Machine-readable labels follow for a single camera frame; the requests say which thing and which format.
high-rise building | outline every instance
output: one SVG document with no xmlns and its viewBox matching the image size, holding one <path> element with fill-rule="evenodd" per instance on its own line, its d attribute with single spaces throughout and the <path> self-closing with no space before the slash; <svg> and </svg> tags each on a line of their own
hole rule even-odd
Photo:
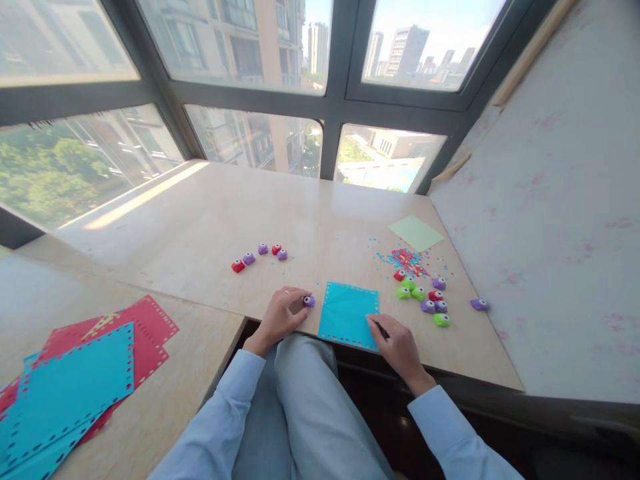
<svg viewBox="0 0 640 480">
<path fill-rule="evenodd" d="M 376 76 L 381 77 L 382 75 L 384 75 L 386 67 L 387 67 L 387 61 L 386 60 L 380 60 L 378 62 L 378 65 L 375 68 Z"/>
<path fill-rule="evenodd" d="M 198 83 L 222 81 L 236 86 L 258 83 L 284 89 L 302 87 L 303 1 L 139 0 L 139 4 L 164 62 L 177 78 Z M 75 72 L 75 65 L 79 64 L 92 65 L 96 73 L 125 72 L 124 50 L 98 28 L 104 28 L 96 20 L 102 14 L 92 5 L 93 2 L 85 0 L 11 0 L 11 8 L 3 10 L 0 22 L 0 45 L 9 45 L 5 37 L 11 34 L 12 64 L 18 65 L 11 67 L 15 75 L 29 71 L 59 75 L 61 71 Z M 321 41 L 312 51 L 316 52 L 316 68 L 326 72 L 329 29 L 321 24 L 318 30 Z M 4 59 L 0 59 L 0 71 L 4 71 L 5 65 Z M 108 117 L 113 120 L 109 122 L 111 125 L 116 125 L 116 121 L 124 124 L 122 114 Z M 122 127 L 117 135 L 106 133 L 103 117 L 88 119 L 81 128 L 74 127 L 73 132 L 86 145 L 104 152 L 112 174 L 126 175 L 135 183 L 139 172 L 143 176 L 162 173 L 167 159 L 175 158 L 169 143 L 164 142 L 162 121 L 150 118 L 147 113 L 141 119 L 126 117 L 131 131 Z M 205 110 L 198 120 L 203 149 L 212 161 L 284 172 L 302 168 L 305 138 L 298 119 Z M 125 143 L 140 148 L 123 154 L 117 146 Z M 142 154 L 143 150 L 150 159 Z"/>
<path fill-rule="evenodd" d="M 380 58 L 380 48 L 382 40 L 385 36 L 382 32 L 373 32 L 369 36 L 369 49 L 367 51 L 367 59 L 365 61 L 365 69 L 362 72 L 363 77 L 372 77 L 376 75 L 378 59 Z"/>
<path fill-rule="evenodd" d="M 430 55 L 425 59 L 425 64 L 422 66 L 422 73 L 431 74 L 434 72 L 435 70 L 435 63 L 433 62 L 434 58 L 435 57 L 433 55 Z"/>
<path fill-rule="evenodd" d="M 403 77 L 415 73 L 428 37 L 429 31 L 417 25 L 396 30 L 385 76 Z"/>
<path fill-rule="evenodd" d="M 309 24 L 309 73 L 324 73 L 329 66 L 329 28 L 322 22 Z"/>
<path fill-rule="evenodd" d="M 459 74 L 464 74 L 469 70 L 469 66 L 471 64 L 471 60 L 473 55 L 475 54 L 475 48 L 470 47 L 467 49 L 465 54 L 462 56 L 462 60 L 460 60 L 460 65 L 456 68 L 455 72 Z"/>
<path fill-rule="evenodd" d="M 445 57 L 442 59 L 442 64 L 441 65 L 448 65 L 451 63 L 451 60 L 453 60 L 453 56 L 455 55 L 455 50 L 447 50 L 447 52 L 445 53 Z"/>
</svg>

yellow-green paper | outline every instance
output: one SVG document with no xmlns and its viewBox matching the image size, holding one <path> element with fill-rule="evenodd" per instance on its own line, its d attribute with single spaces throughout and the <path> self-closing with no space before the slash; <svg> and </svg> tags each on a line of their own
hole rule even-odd
<svg viewBox="0 0 640 480">
<path fill-rule="evenodd" d="M 410 215 L 390 225 L 389 228 L 416 251 L 424 251 L 444 239 L 436 230 L 415 215 Z"/>
</svg>

desk surface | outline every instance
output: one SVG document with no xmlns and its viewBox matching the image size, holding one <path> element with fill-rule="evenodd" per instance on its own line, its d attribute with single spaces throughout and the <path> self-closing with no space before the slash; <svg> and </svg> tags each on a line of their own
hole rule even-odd
<svg viewBox="0 0 640 480">
<path fill-rule="evenodd" d="M 22 371 L 52 329 L 128 307 L 149 292 L 12 255 L 0 261 L 0 385 Z M 222 373 L 244 317 L 151 293 L 180 332 L 164 345 L 169 360 L 120 405 L 96 438 L 71 452 L 57 479 L 145 479 L 196 414 Z"/>
<path fill-rule="evenodd" d="M 395 267 L 382 260 L 406 247 L 388 225 L 410 214 L 445 237 L 424 267 L 449 281 L 448 329 L 397 298 Z M 233 260 L 261 242 L 284 245 L 289 260 L 257 256 L 234 273 Z M 328 281 L 378 290 L 381 311 L 411 328 L 423 364 L 523 389 L 487 314 L 469 305 L 477 294 L 428 197 L 192 161 L 18 252 L 256 319 L 283 285 L 317 299 Z M 431 290 L 429 277 L 417 284 Z M 300 330 L 317 334 L 321 306 Z"/>
</svg>

window frame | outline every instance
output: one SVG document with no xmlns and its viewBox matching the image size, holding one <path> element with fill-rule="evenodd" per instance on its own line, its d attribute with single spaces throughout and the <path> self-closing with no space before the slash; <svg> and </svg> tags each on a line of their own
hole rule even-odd
<svg viewBox="0 0 640 480">
<path fill-rule="evenodd" d="M 465 112 L 533 3 L 534 0 L 506 0 L 471 64 L 460 90 L 446 92 L 362 82 L 375 0 L 360 0 L 346 99 Z"/>
<path fill-rule="evenodd" d="M 333 0 L 326 90 L 323 96 L 313 96 L 303 91 L 172 79 L 138 3 L 101 0 L 140 80 L 0 88 L 0 127 L 152 103 L 184 158 L 206 159 L 187 116 L 187 104 L 308 118 L 323 129 L 320 179 L 331 181 L 346 123 L 446 135 L 430 168 L 410 190 L 425 195 L 431 179 L 444 170 L 555 1 L 511 0 L 487 36 L 461 92 L 444 93 L 362 84 L 375 0 Z M 0 235 L 0 244 L 12 249 L 44 234 L 2 208 L 0 231 L 8 232 Z"/>
</svg>

light blue sleeve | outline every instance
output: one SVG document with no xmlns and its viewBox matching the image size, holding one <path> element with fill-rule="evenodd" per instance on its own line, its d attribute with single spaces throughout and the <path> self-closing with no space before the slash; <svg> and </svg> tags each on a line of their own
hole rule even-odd
<svg viewBox="0 0 640 480">
<path fill-rule="evenodd" d="M 440 385 L 412 401 L 409 411 L 447 480 L 522 479 L 485 445 Z"/>
<path fill-rule="evenodd" d="M 149 480 L 230 479 L 266 360 L 238 350 L 204 404 Z"/>
</svg>

